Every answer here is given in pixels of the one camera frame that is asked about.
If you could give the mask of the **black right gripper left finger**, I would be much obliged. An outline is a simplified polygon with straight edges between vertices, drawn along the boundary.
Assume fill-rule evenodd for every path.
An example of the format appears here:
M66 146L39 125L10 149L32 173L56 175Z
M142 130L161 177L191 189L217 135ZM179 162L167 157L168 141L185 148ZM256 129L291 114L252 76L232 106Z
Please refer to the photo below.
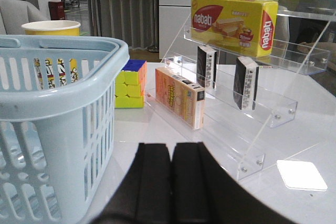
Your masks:
M170 223L170 165L165 144L140 143L124 179L94 223Z

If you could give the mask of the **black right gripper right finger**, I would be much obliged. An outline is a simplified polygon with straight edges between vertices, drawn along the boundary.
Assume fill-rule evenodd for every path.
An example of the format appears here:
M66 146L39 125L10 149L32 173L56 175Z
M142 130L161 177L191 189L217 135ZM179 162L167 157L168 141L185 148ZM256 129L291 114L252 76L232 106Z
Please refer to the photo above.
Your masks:
M242 188L203 143L173 153L173 223L291 223Z

